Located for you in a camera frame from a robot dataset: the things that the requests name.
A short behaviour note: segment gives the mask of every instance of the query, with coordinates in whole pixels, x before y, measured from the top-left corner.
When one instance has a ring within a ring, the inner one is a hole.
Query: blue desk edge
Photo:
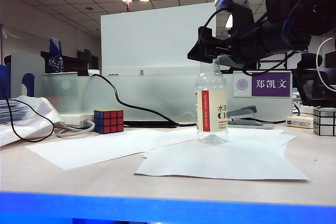
[[[336,223],[336,206],[0,192],[0,213],[164,223]]]

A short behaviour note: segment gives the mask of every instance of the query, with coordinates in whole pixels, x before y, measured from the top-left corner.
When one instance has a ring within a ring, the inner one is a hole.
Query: white desk surface
[[[0,150],[1,191],[336,206],[336,137],[285,125],[275,129],[298,136],[285,156],[311,181],[134,175],[142,162],[140,154],[64,171],[24,147],[30,143],[17,142]]]

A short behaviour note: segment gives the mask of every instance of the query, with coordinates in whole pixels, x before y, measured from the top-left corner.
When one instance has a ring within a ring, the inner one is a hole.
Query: plastic bottle
[[[218,59],[212,64],[201,62],[195,95],[198,141],[207,144],[227,142],[226,81]]]

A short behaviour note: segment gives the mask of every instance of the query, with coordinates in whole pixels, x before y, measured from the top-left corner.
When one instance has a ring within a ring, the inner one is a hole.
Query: rubik's cube
[[[123,110],[95,110],[94,116],[95,132],[108,134],[124,130]]]

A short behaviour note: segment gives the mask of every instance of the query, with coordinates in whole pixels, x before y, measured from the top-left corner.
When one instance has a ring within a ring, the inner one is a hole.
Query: robotic arm
[[[217,39],[210,28],[200,27],[188,59],[211,63],[221,56],[221,65],[242,69],[271,55],[307,51],[312,35],[336,26],[336,0],[266,0],[267,12],[256,22],[248,0],[215,0],[215,5],[233,16],[230,37]]]

